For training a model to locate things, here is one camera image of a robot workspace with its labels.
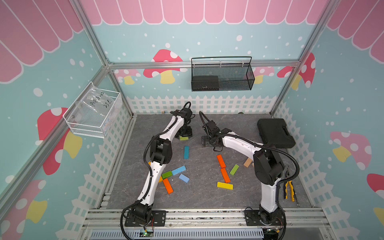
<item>pliers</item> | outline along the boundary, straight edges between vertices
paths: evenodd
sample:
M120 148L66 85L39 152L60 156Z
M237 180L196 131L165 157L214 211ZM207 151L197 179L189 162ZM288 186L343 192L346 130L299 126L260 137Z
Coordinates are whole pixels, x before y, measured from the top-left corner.
M287 171L285 172L285 178L289 177L289 170L287 168ZM292 184L292 181L288 181L285 185L284 185L284 189L283 189L283 192L284 192L284 199L288 199L288 184L291 188L291 200L292 202L295 201L295 190L293 189L293 184Z

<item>wire basket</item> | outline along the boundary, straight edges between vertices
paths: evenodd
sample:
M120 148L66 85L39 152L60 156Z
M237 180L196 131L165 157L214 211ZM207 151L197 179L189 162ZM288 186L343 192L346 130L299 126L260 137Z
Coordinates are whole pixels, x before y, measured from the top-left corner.
M103 115L91 109L84 103L84 101L87 101L86 98L91 89L98 88L90 82L80 94L83 97L79 101L72 103L63 114L63 118L73 134L105 138L122 106L121 94L115 91L100 89L102 90L102 93L114 99L108 113Z
M252 57L192 58L192 91L251 90L255 81Z

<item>white fence graphic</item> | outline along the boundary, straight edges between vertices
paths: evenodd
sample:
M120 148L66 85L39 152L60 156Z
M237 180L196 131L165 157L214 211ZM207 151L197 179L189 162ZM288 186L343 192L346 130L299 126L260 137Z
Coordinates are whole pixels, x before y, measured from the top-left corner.
M192 103L191 109L193 113L198 113L199 111L204 113L268 113L276 101L276 96L273 98L269 98L269 96L265 98L261 98L261 96L257 98L253 98L253 96L250 98L246 98L245 96L242 98L238 98L237 96L234 98L230 98L229 96L226 98L222 96L218 98L214 96L211 98L207 96L203 98L199 96L196 98L192 98L191 96L188 98L184 98L183 96L180 98L176 98L176 96L169 98L166 96L164 99L160 97L149 97L149 99L145 97L141 99L137 97L134 97L134 99L127 97L127 100L132 112L143 114L159 114L162 111L169 113L170 111L181 109L188 101Z
M88 210L96 207L97 199L103 194L103 186L106 184L108 173L128 123L128 112L122 107L104 138L103 144L99 145L99 153L94 154L95 162L89 165L91 168L90 173L84 175L85 183L79 187L79 197L72 200L72 212L64 215L66 224L63 229L56 232L59 240L75 240L78 238L79 230L84 223Z
M309 151L309 143L304 142L304 135L300 135L300 128L292 120L286 103L281 103L275 113L276 118L283 118L287 123L289 133L295 138L296 146L288 149L289 153L298 161L300 178L310 193L315 206L322 207L331 227L338 239L355 239L360 230L351 227L348 223L349 213L342 211L339 203L341 199L332 194L333 185L325 181L325 172L320 172L320 162L313 160L314 152Z

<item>mushroom graphic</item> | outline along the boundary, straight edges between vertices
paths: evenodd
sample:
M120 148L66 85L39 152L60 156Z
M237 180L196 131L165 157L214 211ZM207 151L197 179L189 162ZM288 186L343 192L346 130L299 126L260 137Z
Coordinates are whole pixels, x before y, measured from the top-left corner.
M151 60L152 62L182 62L183 60L174 52L161 49ZM175 78L172 75L172 71L186 72L186 68L164 68L164 69L145 69L144 76L147 78L153 78L157 75L161 75L160 83L171 84L175 82Z
M36 141L36 145L39 145L48 136L66 110L67 108L53 108L40 115L37 119L39 140ZM71 158L75 158L79 153L82 144L83 139L79 136L75 136L68 129L43 163L45 174L52 175L59 169L63 157L63 150L66 150Z
M33 180L29 183L19 200L0 224L3 240L20 239L27 219L33 223L40 221L47 209L48 202L37 202L34 199L45 184L45 180Z
M375 193L384 198L384 176L374 173L368 174L367 183Z
M293 80L293 83L291 85L292 89L296 91L299 89L299 83L301 79L304 80L305 86L309 88L313 82L315 67L316 67L315 57L313 53L310 53L303 67L301 68L299 74ZM291 73L292 69L293 67L291 66L285 67L277 73L277 76L279 78L285 78Z
M114 71L116 77L118 78L118 81L122 83L122 80L124 79L124 83L126 85L132 85L135 83L135 81L132 79L132 76L140 77L139 71L137 69L120 69Z
M376 214L377 218L379 219L379 221L381 222L381 224L384 226L384 209L375 207L373 209L373 211L375 212L375 214Z
M253 74L255 76L254 84L260 84L263 82L263 76L272 77L275 74L273 67L255 67L253 68Z
M365 136L347 132L331 132L331 140L340 145L339 148L333 150L340 162L345 162L349 156L353 156L361 170L368 167L372 153L369 141Z

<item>blue block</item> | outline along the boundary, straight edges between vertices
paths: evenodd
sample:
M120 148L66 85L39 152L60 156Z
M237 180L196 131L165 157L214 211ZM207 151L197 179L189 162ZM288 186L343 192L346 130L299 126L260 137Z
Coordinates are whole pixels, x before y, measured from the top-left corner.
M179 167L179 168L176 168L175 170L173 170L173 171L172 171L172 174L173 174L173 175L176 175L176 174L181 173L181 172L183 172L183 171L185 171L185 170L187 170L187 169L185 168L185 166L182 166L182 167Z
M179 178L180 178L181 180L183 180L184 182L186 182L186 183L188 183L188 181L189 181L189 177L187 177L187 176L185 176L185 175L183 175L183 174L180 174Z
M184 147L184 159L189 159L189 146Z

